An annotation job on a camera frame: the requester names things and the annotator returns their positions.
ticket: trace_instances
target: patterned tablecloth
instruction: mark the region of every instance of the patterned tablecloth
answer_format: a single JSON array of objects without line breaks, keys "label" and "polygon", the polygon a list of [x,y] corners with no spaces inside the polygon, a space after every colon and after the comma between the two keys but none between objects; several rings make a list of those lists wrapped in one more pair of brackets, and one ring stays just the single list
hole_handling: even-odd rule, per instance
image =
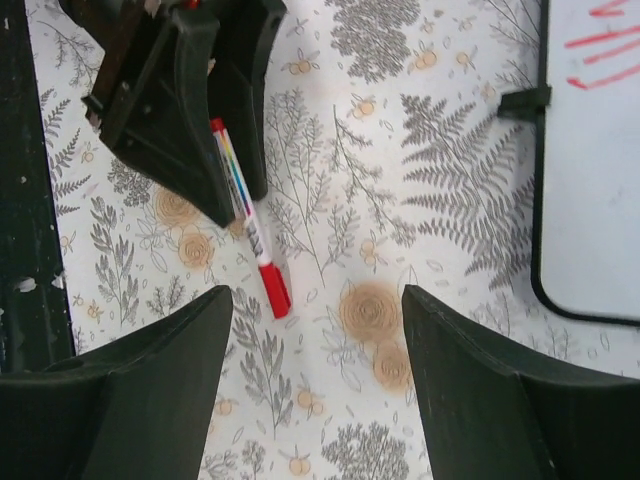
[{"label": "patterned tablecloth", "polygon": [[639,376],[635,329],[557,318],[529,286],[533,132],[494,114],[535,81],[535,0],[288,1],[259,206],[292,286],[279,322],[241,230],[100,144],[80,101],[100,48],[56,0],[27,8],[78,351],[234,289],[201,479],[430,478],[407,282],[538,351]]}]

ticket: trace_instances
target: table surface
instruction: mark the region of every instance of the table surface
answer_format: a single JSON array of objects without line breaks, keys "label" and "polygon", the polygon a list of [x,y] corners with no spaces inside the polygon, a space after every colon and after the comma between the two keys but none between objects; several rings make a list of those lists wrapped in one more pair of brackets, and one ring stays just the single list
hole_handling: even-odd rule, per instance
[{"label": "table surface", "polygon": [[292,285],[279,322],[242,232],[98,141],[80,98],[100,48],[55,0],[27,7],[78,351],[234,289],[201,479],[430,478],[406,283],[553,357],[639,376],[635,329],[558,318],[529,285],[533,131],[493,116],[535,83],[535,1],[288,2],[259,205]]},{"label": "table surface", "polygon": [[632,30],[640,2],[603,4],[550,3],[540,281],[565,311],[640,319],[640,42],[598,40]]}]

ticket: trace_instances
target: beige rose print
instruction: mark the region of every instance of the beige rose print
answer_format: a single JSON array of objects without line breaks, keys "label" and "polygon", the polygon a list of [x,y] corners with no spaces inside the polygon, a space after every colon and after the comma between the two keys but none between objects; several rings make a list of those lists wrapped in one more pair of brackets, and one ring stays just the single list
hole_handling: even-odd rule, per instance
[{"label": "beige rose print", "polygon": [[373,374],[385,390],[404,394],[413,382],[407,350],[391,341],[378,345],[373,357]]},{"label": "beige rose print", "polygon": [[200,217],[196,207],[166,188],[159,188],[155,198],[158,220],[167,227],[186,226]]},{"label": "beige rose print", "polygon": [[215,248],[208,237],[195,226],[185,229],[178,242],[178,256],[187,268],[199,269],[213,260]]},{"label": "beige rose print", "polygon": [[377,283],[355,286],[340,302],[345,332],[363,343],[380,343],[395,337],[400,318],[399,299],[393,290]]}]

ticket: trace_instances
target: red marker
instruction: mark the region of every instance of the red marker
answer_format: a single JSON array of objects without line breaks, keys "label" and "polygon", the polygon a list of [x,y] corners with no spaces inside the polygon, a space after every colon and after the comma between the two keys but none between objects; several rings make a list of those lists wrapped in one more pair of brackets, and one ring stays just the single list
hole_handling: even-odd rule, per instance
[{"label": "red marker", "polygon": [[286,317],[289,310],[291,310],[291,299],[282,278],[282,273],[273,264],[268,244],[262,233],[262,226],[258,220],[258,214],[251,201],[249,189],[242,176],[233,145],[231,145],[229,132],[227,132],[222,120],[219,118],[211,120],[211,130],[213,130],[213,135],[223,159],[234,207],[238,211],[237,213],[244,213],[244,227],[249,236],[251,250],[258,261],[258,269],[267,290],[267,297],[269,297],[273,315],[276,319]]}]

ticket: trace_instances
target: whiteboard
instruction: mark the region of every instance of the whiteboard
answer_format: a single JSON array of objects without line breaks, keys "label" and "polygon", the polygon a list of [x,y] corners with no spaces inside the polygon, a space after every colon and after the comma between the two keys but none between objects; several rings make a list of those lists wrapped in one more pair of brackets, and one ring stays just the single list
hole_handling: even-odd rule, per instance
[{"label": "whiteboard", "polygon": [[550,0],[539,282],[640,318],[640,0]]}]

